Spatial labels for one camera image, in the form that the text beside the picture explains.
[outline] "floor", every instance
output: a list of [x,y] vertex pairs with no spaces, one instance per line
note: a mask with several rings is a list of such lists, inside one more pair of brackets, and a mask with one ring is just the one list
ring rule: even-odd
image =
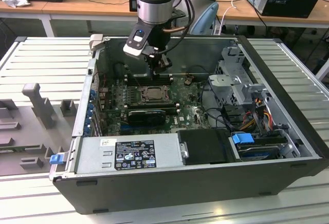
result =
[[[58,36],[90,36],[87,31],[86,21],[52,21],[52,25]],[[129,35],[134,22],[105,22],[92,21],[94,33],[103,33],[104,35]],[[40,20],[24,20],[19,18],[4,18],[0,21],[0,59],[6,53],[17,36],[46,36]],[[282,33],[281,28],[271,28],[269,35],[279,37]],[[284,30],[286,34],[284,40],[288,43],[291,38],[298,37],[301,29]],[[306,29],[292,48],[292,51],[299,59],[305,61],[316,44],[321,40],[326,29]],[[265,27],[256,27],[253,36],[248,35],[246,26],[239,26],[238,34],[253,38],[263,38]],[[236,33],[234,26],[228,26],[227,34]],[[329,44],[320,42],[317,49],[307,61],[307,67],[313,70],[318,61],[326,54]]]

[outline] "blue latch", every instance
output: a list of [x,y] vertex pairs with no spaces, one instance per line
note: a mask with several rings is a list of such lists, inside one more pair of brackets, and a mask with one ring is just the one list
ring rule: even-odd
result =
[[87,125],[90,125],[90,123],[91,123],[91,119],[89,119],[89,118],[85,119],[85,120],[84,120],[84,123],[87,124]]
[[64,154],[52,155],[49,160],[50,164],[64,164]]
[[255,143],[250,133],[236,133],[232,136],[234,144],[237,143]]
[[94,98],[96,96],[96,91],[91,89],[90,90],[90,97]]
[[91,103],[88,103],[88,109],[93,110],[94,109],[94,105],[92,105]]

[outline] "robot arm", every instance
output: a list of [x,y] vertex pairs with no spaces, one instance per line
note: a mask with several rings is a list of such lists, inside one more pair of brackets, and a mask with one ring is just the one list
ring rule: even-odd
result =
[[[145,61],[151,70],[151,77],[172,65],[166,53],[178,45],[191,26],[194,31],[202,31],[201,27],[210,26],[214,21],[218,8],[215,0],[183,1],[176,9],[173,8],[173,0],[137,0],[138,22],[123,51],[133,57],[144,54]],[[212,11],[211,19],[205,20],[205,17],[209,17],[209,12],[207,12],[209,10]],[[166,48],[170,40],[170,33],[178,31],[183,31],[181,39],[173,47]]]

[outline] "red wire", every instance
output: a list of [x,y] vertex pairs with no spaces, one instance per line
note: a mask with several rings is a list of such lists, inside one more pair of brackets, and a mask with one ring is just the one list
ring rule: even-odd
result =
[[251,114],[251,112],[249,111],[249,112],[247,112],[247,113],[244,115],[244,117],[243,117],[243,123],[242,123],[242,124],[244,124],[244,123],[246,122],[245,119],[246,119],[246,117],[247,117],[248,114]]

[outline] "warning label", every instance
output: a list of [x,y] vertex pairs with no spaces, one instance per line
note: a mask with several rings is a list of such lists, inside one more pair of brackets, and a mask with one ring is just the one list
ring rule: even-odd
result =
[[156,167],[154,140],[117,142],[116,170],[149,169]]

